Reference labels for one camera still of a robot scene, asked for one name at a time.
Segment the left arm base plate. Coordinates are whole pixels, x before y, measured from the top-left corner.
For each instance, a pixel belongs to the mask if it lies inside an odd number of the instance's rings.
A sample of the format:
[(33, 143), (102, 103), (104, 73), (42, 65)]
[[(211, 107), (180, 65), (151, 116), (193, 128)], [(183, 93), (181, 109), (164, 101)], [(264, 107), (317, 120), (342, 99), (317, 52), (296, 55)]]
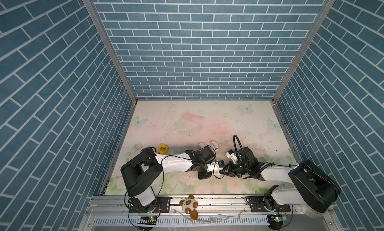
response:
[(127, 201), (127, 205), (129, 206), (129, 213), (134, 214), (147, 214), (147, 213), (169, 213), (170, 205), (171, 205), (171, 197), (163, 197), (159, 196), (153, 202), (151, 202), (147, 206), (143, 206), (140, 201), (136, 198), (130, 198)]

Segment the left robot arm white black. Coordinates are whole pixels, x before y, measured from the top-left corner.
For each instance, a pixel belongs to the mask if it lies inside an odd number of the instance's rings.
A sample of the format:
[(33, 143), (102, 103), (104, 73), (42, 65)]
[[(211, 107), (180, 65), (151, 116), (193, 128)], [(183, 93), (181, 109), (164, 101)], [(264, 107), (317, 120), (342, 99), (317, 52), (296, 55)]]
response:
[(160, 175), (170, 172), (195, 171), (203, 178), (211, 177), (217, 156), (213, 147), (206, 145), (198, 150), (186, 150), (181, 154), (160, 154), (154, 147), (143, 149), (121, 167), (127, 195), (140, 202), (142, 207), (155, 204), (157, 195), (153, 182)]

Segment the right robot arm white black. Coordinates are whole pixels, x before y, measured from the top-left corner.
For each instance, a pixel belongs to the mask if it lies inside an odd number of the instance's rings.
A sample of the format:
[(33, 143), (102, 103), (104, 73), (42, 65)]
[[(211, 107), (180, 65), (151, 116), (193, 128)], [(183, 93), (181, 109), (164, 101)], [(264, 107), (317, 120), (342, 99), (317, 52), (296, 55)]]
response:
[(342, 192), (340, 186), (310, 160), (286, 165), (262, 162), (247, 147), (230, 150), (226, 155), (230, 162), (220, 170), (221, 175), (292, 185), (290, 188), (275, 185), (264, 194), (262, 202), (270, 212), (284, 205), (301, 205), (322, 214)]

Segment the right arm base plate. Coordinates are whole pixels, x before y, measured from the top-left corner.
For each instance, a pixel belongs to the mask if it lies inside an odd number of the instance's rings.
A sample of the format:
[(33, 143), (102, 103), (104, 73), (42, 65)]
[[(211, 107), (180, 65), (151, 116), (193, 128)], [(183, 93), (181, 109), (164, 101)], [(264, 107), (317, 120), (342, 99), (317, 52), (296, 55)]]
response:
[(244, 198), (246, 203), (250, 206), (251, 212), (290, 212), (290, 205), (279, 205), (271, 197), (265, 197), (262, 195), (247, 196)]

